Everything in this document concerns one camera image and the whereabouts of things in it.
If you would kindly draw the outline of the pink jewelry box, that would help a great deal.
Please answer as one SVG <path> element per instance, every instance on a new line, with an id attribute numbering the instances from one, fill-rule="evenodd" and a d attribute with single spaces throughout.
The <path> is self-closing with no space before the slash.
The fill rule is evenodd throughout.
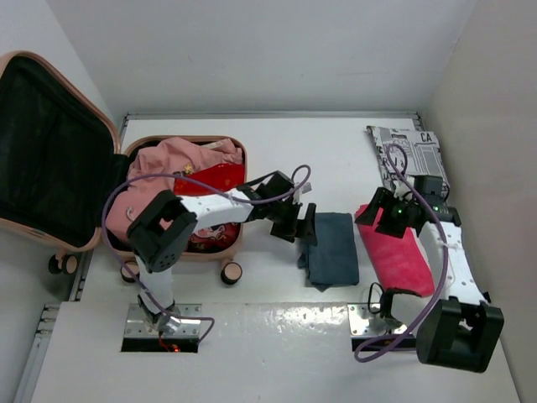
<path id="1" fill-rule="evenodd" d="M 136 190 L 121 192 L 114 200 L 107 215 L 107 230 L 126 242 L 128 240 L 128 227 L 152 201 L 153 197 L 150 193 Z"/>

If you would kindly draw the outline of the blue-grey cloth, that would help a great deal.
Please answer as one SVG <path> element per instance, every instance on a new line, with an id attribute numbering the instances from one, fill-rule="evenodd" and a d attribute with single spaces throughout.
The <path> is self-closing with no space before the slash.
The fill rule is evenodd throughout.
<path id="1" fill-rule="evenodd" d="M 315 215 L 317 245 L 302 243 L 297 267 L 305 271 L 307 284 L 324 292 L 331 287 L 357 285 L 360 281 L 357 246 L 350 213 Z"/>

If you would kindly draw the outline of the newspaper print cloth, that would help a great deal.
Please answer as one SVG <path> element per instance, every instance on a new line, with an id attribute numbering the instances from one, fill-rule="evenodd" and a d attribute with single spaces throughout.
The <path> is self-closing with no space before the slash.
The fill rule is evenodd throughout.
<path id="1" fill-rule="evenodd" d="M 449 182 L 441 158 L 440 143 L 433 132 L 367 126 L 367 133 L 376 150 L 381 181 L 385 187 L 399 194 L 407 191 L 407 188 L 399 184 L 385 153 L 387 147 L 397 144 L 404 153 L 398 148 L 392 148 L 388 155 L 398 170 L 409 177 L 408 181 L 413 183 L 418 175 L 439 176 L 443 179 L 441 195 L 448 197 Z"/>

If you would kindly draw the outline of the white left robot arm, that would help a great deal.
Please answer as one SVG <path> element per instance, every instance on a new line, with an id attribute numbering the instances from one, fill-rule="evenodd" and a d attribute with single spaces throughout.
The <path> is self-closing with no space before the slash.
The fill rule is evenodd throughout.
<path id="1" fill-rule="evenodd" d="M 210 187 L 206 196 L 161 191 L 127 231 L 139 267 L 138 303 L 149 323 L 164 330 L 186 318 L 174 313 L 171 270 L 190 236 L 201 229 L 267 219 L 273 224 L 272 236 L 290 243 L 299 238 L 316 245 L 316 206 L 309 204 L 305 217 L 299 217 L 302 205 L 295 200 L 295 193 L 300 188 L 284 173 L 274 171 L 229 191 Z"/>

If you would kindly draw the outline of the magenta towel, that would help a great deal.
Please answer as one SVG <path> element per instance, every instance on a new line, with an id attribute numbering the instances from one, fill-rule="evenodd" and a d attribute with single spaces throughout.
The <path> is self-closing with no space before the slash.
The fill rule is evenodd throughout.
<path id="1" fill-rule="evenodd" d="M 429 265 L 410 228 L 402 238 L 377 233 L 374 226 L 358 224 L 357 228 L 384 292 L 409 291 L 420 297 L 434 293 Z"/>

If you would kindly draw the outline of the pink cartoon print shirt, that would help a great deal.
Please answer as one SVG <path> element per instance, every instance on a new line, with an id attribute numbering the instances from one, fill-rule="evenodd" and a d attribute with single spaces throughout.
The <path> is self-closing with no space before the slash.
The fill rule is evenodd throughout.
<path id="1" fill-rule="evenodd" d="M 129 167 L 128 179 L 149 174 L 153 177 L 135 181 L 124 191 L 142 191 L 155 197 L 159 192 L 174 187 L 175 180 L 164 178 L 164 174 L 180 174 L 187 165 L 191 165 L 193 171 L 197 172 L 222 163 L 243 163 L 242 149 L 234 145 L 230 139 L 198 145 L 187 139 L 172 137 L 155 146 L 139 150 Z"/>

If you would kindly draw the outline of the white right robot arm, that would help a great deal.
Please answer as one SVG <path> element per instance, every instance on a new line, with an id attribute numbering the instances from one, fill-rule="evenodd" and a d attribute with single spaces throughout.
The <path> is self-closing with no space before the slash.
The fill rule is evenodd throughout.
<path id="1" fill-rule="evenodd" d="M 438 367 L 480 374 L 490 363 L 503 313 L 473 279 L 461 219 L 441 185 L 440 177 L 422 175 L 401 196 L 379 187 L 356 212 L 381 291 L 368 309 L 387 327 L 356 346 L 360 363 L 408 348 Z"/>

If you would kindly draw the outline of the red cartoon print cloth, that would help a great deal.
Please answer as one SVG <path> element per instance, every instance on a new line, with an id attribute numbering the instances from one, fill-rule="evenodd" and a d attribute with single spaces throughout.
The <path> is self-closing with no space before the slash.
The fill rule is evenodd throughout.
<path id="1" fill-rule="evenodd" d="M 205 183 L 219 191 L 229 191 L 244 182 L 245 165 L 222 163 L 197 172 L 193 171 L 191 165 L 187 165 L 180 173 L 182 176 Z M 173 192 L 177 196 L 210 194 L 207 189 L 180 179 L 175 179 Z M 240 225 L 234 222 L 200 229 L 190 236 L 186 251 L 198 254 L 219 253 L 230 248 L 237 241 L 239 230 Z"/>

